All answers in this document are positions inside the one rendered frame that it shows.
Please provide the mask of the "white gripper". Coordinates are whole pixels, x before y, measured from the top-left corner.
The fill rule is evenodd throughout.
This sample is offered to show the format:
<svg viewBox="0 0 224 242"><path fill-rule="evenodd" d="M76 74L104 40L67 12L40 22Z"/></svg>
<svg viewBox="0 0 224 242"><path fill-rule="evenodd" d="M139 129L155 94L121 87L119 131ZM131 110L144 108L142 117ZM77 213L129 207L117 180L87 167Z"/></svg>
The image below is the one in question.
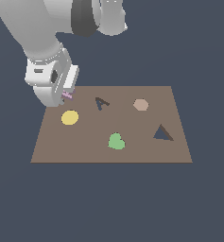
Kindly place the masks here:
<svg viewBox="0 0 224 242"><path fill-rule="evenodd" d="M77 65L71 65L60 77L56 94L61 95L63 91L72 93L78 79L79 68ZM64 98L60 99L60 105L64 105Z"/></svg>

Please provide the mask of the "small pink letter piece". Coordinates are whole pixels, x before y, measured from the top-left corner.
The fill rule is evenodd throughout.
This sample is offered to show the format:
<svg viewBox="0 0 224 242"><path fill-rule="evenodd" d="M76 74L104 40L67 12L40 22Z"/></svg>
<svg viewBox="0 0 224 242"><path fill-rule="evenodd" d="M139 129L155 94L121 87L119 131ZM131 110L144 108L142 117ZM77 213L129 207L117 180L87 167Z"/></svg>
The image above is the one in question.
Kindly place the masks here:
<svg viewBox="0 0 224 242"><path fill-rule="evenodd" d="M61 97L62 97L62 98L65 98L65 99L72 100L72 99L73 99L73 94L74 94L75 92L76 92L76 91L73 91L72 93L68 93L68 92L66 92L66 91L63 91Z"/></svg>

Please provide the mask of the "brown slot board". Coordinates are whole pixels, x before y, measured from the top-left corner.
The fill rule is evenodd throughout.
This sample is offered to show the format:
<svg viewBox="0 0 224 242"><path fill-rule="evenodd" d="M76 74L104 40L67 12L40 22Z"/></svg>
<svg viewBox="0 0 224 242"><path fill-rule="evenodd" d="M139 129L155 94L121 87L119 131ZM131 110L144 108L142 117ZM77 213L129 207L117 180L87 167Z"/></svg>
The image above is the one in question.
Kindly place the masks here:
<svg viewBox="0 0 224 242"><path fill-rule="evenodd" d="M146 111L133 107L148 102ZM61 116L76 111L78 121ZM119 133L123 149L108 147ZM169 86L77 86L72 100L45 110L31 162L186 163L192 162L176 102Z"/></svg>

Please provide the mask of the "yellow round piece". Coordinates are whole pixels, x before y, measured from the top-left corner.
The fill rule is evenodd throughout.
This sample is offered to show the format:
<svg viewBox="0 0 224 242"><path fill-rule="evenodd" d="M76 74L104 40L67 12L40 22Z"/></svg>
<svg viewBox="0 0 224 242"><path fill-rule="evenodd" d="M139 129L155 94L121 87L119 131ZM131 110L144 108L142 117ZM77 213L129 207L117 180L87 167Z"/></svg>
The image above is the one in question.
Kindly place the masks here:
<svg viewBox="0 0 224 242"><path fill-rule="evenodd" d="M76 111L66 111L61 116L61 122L64 125L74 125L78 121L78 113Z"/></svg>

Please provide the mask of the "green heart piece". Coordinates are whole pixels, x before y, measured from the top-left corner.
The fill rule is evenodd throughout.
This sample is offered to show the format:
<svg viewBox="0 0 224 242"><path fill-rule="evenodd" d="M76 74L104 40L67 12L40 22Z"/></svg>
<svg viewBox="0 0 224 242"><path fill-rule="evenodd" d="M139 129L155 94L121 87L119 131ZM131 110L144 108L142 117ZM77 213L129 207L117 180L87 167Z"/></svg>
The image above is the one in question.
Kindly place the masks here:
<svg viewBox="0 0 224 242"><path fill-rule="evenodd" d="M123 149L125 147L125 141L121 138L119 133L113 133L110 136L108 147L113 149Z"/></svg>

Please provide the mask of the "beige hexagon piece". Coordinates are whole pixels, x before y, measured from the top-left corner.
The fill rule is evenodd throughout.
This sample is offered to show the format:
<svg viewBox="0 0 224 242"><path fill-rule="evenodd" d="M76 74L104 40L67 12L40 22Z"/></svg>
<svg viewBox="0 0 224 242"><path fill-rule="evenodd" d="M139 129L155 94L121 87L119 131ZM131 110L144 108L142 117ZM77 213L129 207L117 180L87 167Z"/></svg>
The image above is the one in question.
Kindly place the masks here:
<svg viewBox="0 0 224 242"><path fill-rule="evenodd" d="M144 99L136 99L133 103L133 107L139 112L146 111L148 108L148 102Z"/></svg>

